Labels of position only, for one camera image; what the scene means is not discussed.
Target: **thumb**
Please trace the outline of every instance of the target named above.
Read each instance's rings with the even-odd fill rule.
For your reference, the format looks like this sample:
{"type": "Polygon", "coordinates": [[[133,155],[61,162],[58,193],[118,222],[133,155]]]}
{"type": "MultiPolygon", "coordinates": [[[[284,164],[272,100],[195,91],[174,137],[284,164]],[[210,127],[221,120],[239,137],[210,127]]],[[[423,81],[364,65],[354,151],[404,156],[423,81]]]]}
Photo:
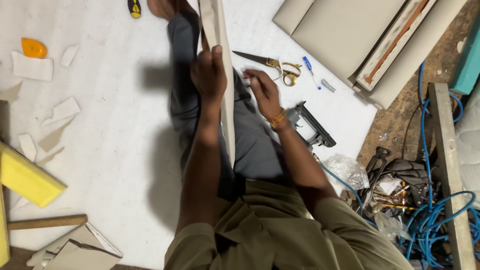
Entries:
{"type": "Polygon", "coordinates": [[[221,45],[214,46],[212,48],[212,61],[217,74],[221,74],[225,72],[225,69],[223,68],[222,56],[223,56],[222,46],[221,45]]]}
{"type": "Polygon", "coordinates": [[[253,95],[257,100],[264,99],[265,95],[262,90],[262,85],[258,81],[257,77],[250,78],[250,88],[252,89],[253,95]]]}

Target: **yellow foam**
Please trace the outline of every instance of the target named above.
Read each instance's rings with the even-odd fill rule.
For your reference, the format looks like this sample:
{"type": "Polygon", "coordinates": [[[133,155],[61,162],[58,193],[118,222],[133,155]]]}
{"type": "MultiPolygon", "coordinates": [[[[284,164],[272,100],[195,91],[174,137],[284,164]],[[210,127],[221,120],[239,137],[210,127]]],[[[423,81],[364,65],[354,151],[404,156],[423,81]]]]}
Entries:
{"type": "Polygon", "coordinates": [[[10,259],[10,245],[8,242],[3,192],[0,192],[0,204],[0,267],[2,267],[10,259]]]}
{"type": "Polygon", "coordinates": [[[41,208],[47,206],[67,188],[2,142],[0,155],[0,182],[41,208]]]}

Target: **person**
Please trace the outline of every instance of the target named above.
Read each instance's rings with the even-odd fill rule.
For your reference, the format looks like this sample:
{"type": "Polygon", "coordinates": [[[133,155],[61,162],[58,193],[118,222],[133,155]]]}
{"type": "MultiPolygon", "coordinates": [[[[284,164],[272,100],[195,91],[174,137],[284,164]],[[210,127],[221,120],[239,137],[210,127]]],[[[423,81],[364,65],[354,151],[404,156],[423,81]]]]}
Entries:
{"type": "Polygon", "coordinates": [[[180,137],[180,217],[165,269],[412,269],[395,246],[338,199],[261,71],[245,78],[280,144],[255,114],[221,46],[197,56],[198,16],[186,0],[148,0],[169,20],[173,50],[170,112],[180,137]],[[235,164],[220,129],[220,107],[234,73],[235,164]]]}

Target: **gold bracelet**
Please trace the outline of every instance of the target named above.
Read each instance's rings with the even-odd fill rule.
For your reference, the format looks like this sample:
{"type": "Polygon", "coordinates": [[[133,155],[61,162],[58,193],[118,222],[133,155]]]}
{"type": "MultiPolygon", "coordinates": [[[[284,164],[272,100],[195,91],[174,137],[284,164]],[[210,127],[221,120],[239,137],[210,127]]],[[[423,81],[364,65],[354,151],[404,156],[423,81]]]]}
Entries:
{"type": "Polygon", "coordinates": [[[277,115],[276,117],[272,119],[267,119],[267,121],[270,123],[273,129],[278,128],[278,124],[285,118],[287,111],[283,110],[281,114],[277,115]]]}

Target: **wooden handle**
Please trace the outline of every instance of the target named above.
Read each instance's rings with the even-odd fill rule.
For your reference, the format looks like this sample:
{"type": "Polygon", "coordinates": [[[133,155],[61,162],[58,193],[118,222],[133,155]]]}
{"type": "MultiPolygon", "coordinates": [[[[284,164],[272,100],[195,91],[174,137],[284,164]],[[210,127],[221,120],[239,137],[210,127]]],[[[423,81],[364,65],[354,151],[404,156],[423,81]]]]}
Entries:
{"type": "Polygon", "coordinates": [[[88,221],[88,217],[85,214],[55,217],[38,220],[28,221],[13,221],[7,224],[7,230],[24,230],[24,229],[36,229],[36,228],[48,228],[48,227],[60,227],[70,225],[83,225],[88,221]]]}

